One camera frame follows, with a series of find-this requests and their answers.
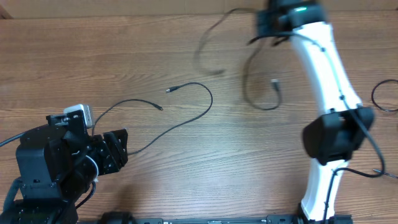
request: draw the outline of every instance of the cable plug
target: cable plug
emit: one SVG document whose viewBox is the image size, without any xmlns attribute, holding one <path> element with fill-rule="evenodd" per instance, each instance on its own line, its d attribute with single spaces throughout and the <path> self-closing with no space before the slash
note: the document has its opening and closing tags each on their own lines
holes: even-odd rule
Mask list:
<svg viewBox="0 0 398 224">
<path fill-rule="evenodd" d="M 175 90 L 178 90 L 180 88 L 180 86 L 173 86 L 173 87 L 170 87 L 168 90 L 166 90 L 166 93 L 171 93 L 171 92 L 173 92 L 173 91 L 175 91 Z"/>
<path fill-rule="evenodd" d="M 159 106 L 159 105 L 153 105 L 156 109 L 158 110 L 163 110 L 163 107 Z"/>
<path fill-rule="evenodd" d="M 278 79 L 272 79 L 271 80 L 271 85 L 272 85 L 272 87 L 274 88 L 274 90 L 276 91 L 276 92 L 279 92 L 280 91 L 280 86 L 279 86 L 279 80 Z"/>
</svg>

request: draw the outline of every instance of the black joint housing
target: black joint housing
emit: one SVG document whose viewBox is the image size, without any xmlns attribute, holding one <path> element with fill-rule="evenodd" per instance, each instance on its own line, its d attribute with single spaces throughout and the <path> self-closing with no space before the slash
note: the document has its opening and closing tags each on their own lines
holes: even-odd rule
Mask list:
<svg viewBox="0 0 398 224">
<path fill-rule="evenodd" d="M 136 224 L 130 212 L 108 212 L 104 213 L 98 224 Z"/>
<path fill-rule="evenodd" d="M 326 13 L 316 1 L 270 0 L 268 9 L 257 13 L 257 35 L 275 36 L 305 24 L 326 21 Z"/>
<path fill-rule="evenodd" d="M 374 120 L 371 108 L 358 108 L 353 112 L 366 129 L 371 127 Z M 350 111 L 342 111 L 320 116 L 304 128 L 302 137 L 307 154 L 325 166 L 331 161 L 350 160 L 353 151 L 361 146 L 365 135 Z"/>
</svg>

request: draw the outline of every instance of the wooden table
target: wooden table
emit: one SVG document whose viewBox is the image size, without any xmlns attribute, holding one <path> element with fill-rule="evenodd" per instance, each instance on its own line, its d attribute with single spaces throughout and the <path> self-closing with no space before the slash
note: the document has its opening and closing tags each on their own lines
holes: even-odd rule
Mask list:
<svg viewBox="0 0 398 224">
<path fill-rule="evenodd" d="M 366 106 L 373 86 L 398 74 L 398 14 L 334 12 L 336 44 L 350 80 Z M 48 114 L 87 103 L 98 116 L 113 103 L 142 98 L 164 107 L 126 103 L 106 115 L 97 133 L 128 128 L 128 150 L 140 149 L 169 127 L 206 110 L 199 86 L 165 94 L 186 82 L 202 82 L 214 105 L 202 119 L 173 130 L 129 158 L 119 173 L 99 178 L 81 219 L 112 210 L 136 217 L 262 217 L 293 213 L 304 195 L 310 159 L 301 131 L 317 117 L 302 66 L 288 43 L 266 47 L 255 59 L 249 95 L 262 106 L 276 97 L 269 80 L 281 82 L 283 105 L 259 111 L 243 100 L 241 69 L 255 46 L 253 17 L 232 15 L 213 33 L 203 66 L 225 68 L 209 76 L 193 69 L 201 34 L 220 16 L 139 16 L 0 21 L 0 139 L 46 123 Z M 397 94 L 378 99 L 397 105 Z M 389 172 L 398 174 L 397 116 L 376 110 L 372 134 Z M 19 176 L 18 143 L 1 148 L 0 205 Z M 364 143 L 350 167 L 372 172 L 379 161 Z M 336 212 L 356 223 L 396 223 L 398 181 L 346 173 Z"/>
</svg>

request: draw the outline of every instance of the cable connector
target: cable connector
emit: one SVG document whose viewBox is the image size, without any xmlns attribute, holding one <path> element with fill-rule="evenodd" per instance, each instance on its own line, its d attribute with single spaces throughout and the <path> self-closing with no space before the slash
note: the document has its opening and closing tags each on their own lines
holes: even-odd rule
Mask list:
<svg viewBox="0 0 398 224">
<path fill-rule="evenodd" d="M 168 90 L 166 90 L 166 93 L 171 93 L 171 92 L 173 92 L 175 90 L 178 90 L 179 88 L 180 88 L 179 86 L 170 87 Z"/>
<path fill-rule="evenodd" d="M 278 79 L 272 79 L 271 80 L 271 85 L 272 85 L 272 87 L 274 88 L 274 90 L 276 91 L 276 92 L 279 92 L 280 91 L 280 88 L 279 88 L 279 80 Z"/>
</svg>

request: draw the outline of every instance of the robotic arm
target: robotic arm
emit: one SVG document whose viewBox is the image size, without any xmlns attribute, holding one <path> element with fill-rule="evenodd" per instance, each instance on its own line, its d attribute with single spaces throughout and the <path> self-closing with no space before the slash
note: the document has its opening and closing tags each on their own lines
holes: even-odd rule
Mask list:
<svg viewBox="0 0 398 224">
<path fill-rule="evenodd" d="M 21 177 L 7 194 L 0 223 L 76 223 L 75 203 L 90 184 L 127 163 L 127 131 L 89 136 L 89 106 L 72 106 L 47 121 L 20 138 L 16 157 Z M 19 189 L 23 200 L 14 201 Z"/>
<path fill-rule="evenodd" d="M 308 222 L 323 220 L 325 200 L 333 171 L 347 167 L 354 150 L 364 139 L 348 110 L 360 117 L 368 129 L 374 119 L 363 108 L 346 76 L 333 38 L 333 28 L 315 1 L 270 1 L 269 10 L 258 17 L 260 36 L 289 32 L 290 41 L 310 80 L 319 118 L 303 130 L 303 144 L 312 157 L 307 190 L 301 210 Z M 335 215 L 334 202 L 343 172 L 331 188 L 326 219 Z"/>
</svg>

